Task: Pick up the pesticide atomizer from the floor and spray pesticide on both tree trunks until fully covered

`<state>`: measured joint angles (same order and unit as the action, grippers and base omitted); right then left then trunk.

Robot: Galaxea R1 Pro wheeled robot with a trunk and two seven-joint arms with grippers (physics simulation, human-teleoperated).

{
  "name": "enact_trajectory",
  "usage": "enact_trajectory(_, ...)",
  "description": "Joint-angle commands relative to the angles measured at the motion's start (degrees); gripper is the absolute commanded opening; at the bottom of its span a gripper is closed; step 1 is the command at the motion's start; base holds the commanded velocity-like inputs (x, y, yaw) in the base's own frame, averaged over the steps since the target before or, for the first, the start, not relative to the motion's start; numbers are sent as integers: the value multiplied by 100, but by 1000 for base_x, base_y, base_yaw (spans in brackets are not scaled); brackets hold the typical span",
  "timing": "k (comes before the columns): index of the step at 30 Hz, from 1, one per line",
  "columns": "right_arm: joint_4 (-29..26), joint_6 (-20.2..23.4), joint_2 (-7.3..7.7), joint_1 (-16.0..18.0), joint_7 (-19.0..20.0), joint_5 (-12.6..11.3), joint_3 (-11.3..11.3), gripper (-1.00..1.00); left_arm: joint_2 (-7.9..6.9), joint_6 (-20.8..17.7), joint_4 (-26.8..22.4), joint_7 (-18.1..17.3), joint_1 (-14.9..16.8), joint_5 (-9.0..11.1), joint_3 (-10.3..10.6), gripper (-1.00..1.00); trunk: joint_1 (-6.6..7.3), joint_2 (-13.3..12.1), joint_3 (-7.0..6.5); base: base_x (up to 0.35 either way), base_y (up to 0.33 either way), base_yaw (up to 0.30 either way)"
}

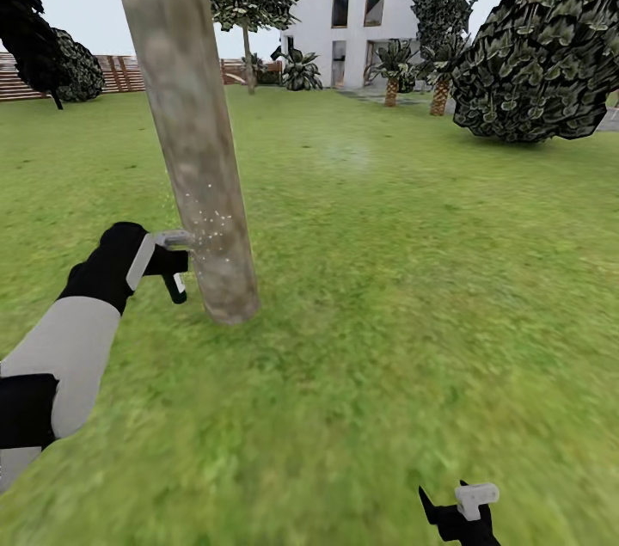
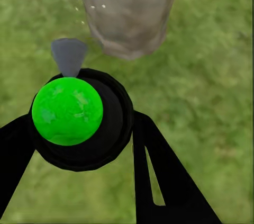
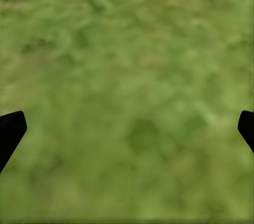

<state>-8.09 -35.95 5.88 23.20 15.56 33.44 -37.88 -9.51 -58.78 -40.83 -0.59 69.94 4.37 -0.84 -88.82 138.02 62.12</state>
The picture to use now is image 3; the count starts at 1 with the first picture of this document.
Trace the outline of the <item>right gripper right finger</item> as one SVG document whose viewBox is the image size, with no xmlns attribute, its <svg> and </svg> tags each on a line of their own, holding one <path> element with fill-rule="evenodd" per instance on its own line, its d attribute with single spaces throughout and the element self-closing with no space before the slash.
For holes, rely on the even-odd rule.
<svg viewBox="0 0 254 224">
<path fill-rule="evenodd" d="M 238 130 L 246 140 L 247 144 L 250 146 L 254 152 L 254 113 L 250 111 L 242 111 L 239 123 Z"/>
</svg>

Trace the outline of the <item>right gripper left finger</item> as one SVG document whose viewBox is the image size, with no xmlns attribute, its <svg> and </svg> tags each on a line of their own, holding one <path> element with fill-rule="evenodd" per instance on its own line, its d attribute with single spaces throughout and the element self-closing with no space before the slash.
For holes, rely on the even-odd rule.
<svg viewBox="0 0 254 224">
<path fill-rule="evenodd" d="M 27 125 L 22 111 L 13 112 L 0 117 L 0 173 L 6 166 L 26 131 Z"/>
</svg>

